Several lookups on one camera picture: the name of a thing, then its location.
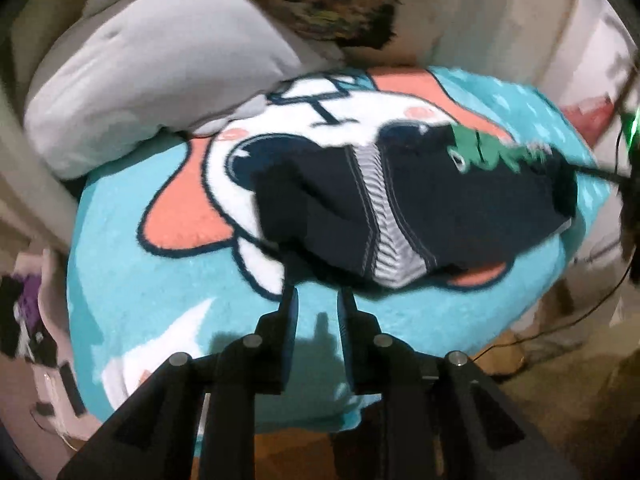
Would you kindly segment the navy striped kids pants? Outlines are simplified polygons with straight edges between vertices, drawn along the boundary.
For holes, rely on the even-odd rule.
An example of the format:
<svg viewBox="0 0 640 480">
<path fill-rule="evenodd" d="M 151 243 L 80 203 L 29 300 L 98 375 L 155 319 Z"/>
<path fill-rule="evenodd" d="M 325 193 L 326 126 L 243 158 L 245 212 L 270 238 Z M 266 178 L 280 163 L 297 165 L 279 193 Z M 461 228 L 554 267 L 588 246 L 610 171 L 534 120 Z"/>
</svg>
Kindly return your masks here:
<svg viewBox="0 0 640 480">
<path fill-rule="evenodd" d="M 442 125 L 288 155 L 254 199 L 295 281 L 480 286 L 573 223 L 577 182 L 549 145 Z"/>
</svg>

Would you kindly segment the red bag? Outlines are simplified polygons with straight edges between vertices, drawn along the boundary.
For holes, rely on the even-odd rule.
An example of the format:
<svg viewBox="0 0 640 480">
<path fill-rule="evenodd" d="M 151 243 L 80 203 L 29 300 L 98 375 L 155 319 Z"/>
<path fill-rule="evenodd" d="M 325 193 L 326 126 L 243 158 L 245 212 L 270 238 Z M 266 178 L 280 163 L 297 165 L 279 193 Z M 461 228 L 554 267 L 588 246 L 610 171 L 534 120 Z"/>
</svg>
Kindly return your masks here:
<svg viewBox="0 0 640 480">
<path fill-rule="evenodd" d="M 614 117 L 614 103 L 609 96 L 599 96 L 561 107 L 564 117 L 582 136 L 590 148 L 594 148 L 608 130 Z"/>
</svg>

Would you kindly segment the teal cartoon dog blanket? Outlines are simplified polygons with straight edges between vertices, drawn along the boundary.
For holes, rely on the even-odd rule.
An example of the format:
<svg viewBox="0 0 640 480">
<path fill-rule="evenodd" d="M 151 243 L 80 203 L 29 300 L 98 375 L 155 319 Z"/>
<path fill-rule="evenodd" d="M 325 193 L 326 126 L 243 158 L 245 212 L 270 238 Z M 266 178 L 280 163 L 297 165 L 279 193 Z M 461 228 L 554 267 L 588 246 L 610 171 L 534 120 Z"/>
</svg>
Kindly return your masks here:
<svg viewBox="0 0 640 480">
<path fill-rule="evenodd" d="M 176 352 L 221 351 L 276 310 L 280 263 L 255 242 L 252 174 L 289 150 L 368 144 L 378 132 L 405 138 L 460 122 L 506 142 L 542 142 L 572 162 L 593 152 L 533 87 L 442 67 L 344 68 L 287 81 L 262 114 L 216 136 L 159 133 L 94 170 L 82 192 L 67 268 L 70 340 L 81 399 L 105 422 Z M 577 177 L 573 225 L 496 275 L 463 286 L 407 287 L 357 296 L 383 332 L 444 356 L 485 347 L 547 292 L 578 251 L 610 195 Z M 377 396 L 346 384 L 336 290 L 298 287 L 291 378 L 283 396 L 257 401 L 258 431 L 352 429 Z"/>
</svg>

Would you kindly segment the pink clothes pile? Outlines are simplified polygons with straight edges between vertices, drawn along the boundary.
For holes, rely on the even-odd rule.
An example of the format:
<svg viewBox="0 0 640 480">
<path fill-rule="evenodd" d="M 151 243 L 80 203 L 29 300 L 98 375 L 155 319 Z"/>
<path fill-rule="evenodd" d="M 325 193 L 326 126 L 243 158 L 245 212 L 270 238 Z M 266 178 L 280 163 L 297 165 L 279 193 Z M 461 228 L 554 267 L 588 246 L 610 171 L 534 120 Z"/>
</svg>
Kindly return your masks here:
<svg viewBox="0 0 640 480">
<path fill-rule="evenodd" d="M 56 478 L 100 426 L 77 385 L 65 279 L 49 248 L 1 275 L 1 449 L 29 478 Z"/>
</svg>

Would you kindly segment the grey plush pillow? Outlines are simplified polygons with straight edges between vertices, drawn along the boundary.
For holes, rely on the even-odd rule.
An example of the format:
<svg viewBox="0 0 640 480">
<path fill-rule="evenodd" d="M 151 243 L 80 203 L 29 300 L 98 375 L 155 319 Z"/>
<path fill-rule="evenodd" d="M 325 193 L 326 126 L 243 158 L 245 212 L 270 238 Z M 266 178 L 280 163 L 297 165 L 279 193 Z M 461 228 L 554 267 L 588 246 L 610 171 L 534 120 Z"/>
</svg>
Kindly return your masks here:
<svg viewBox="0 0 640 480">
<path fill-rule="evenodd" d="M 73 180 L 161 128 L 257 114 L 280 82 L 331 64 L 250 0 L 90 0 L 32 77 L 24 133 Z"/>
</svg>

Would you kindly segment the cream floral pillow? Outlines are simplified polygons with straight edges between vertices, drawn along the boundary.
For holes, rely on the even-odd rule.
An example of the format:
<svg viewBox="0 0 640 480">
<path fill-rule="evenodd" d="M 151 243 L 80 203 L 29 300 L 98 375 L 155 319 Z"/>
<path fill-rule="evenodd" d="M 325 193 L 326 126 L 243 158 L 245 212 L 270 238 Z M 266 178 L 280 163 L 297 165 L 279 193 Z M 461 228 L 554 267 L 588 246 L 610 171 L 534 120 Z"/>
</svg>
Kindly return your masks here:
<svg viewBox="0 0 640 480">
<path fill-rule="evenodd" d="M 418 65 L 445 35 L 449 0 L 257 0 L 297 35 L 336 44 L 354 64 Z"/>
</svg>

